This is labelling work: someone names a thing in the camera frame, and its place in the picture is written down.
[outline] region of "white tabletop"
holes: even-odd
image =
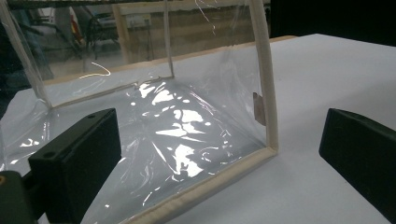
[[[326,35],[271,47],[279,155],[169,223],[389,223],[318,148],[330,107],[396,130],[396,48]]]

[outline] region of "black object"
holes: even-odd
[[[271,37],[334,35],[396,46],[394,1],[271,0]]]
[[[35,223],[44,212],[79,223],[119,160],[116,110],[90,114],[32,155],[23,179],[0,173],[0,223]]]
[[[391,223],[396,223],[396,132],[366,117],[329,109],[320,156]]]

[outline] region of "transparent storage bag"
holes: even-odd
[[[0,171],[25,175],[29,156],[78,120],[117,110],[122,158],[82,223],[165,222],[276,154],[263,1],[1,0],[0,10]]]

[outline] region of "clear plastic sheet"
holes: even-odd
[[[40,77],[48,99],[33,89],[18,91],[0,121],[0,169],[26,174],[30,155],[79,119],[114,107],[122,159],[82,223],[120,223],[264,148],[266,130],[253,101],[262,88],[247,2],[177,2],[167,8],[164,2],[113,5],[129,33],[118,31],[116,43],[110,40],[116,52],[90,47],[81,60],[92,71]],[[103,42],[96,44],[105,48]],[[72,49],[44,53],[52,54],[66,60],[36,64],[52,74],[75,69],[68,63],[78,58]]]

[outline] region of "clear vinyl panel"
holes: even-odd
[[[1,119],[4,169],[26,174],[27,159],[38,149],[88,114],[114,107],[122,159],[82,223],[121,223],[264,148],[265,126],[256,114],[262,101],[255,100],[262,95],[259,62],[247,3],[116,4],[111,11],[123,24],[117,39],[78,42],[72,32],[76,49],[41,54],[52,76],[42,77],[48,97],[61,106],[48,109],[28,88],[15,94]],[[76,12],[68,8],[83,30]],[[84,101],[65,104],[73,97]],[[42,217],[39,223],[48,221]]]

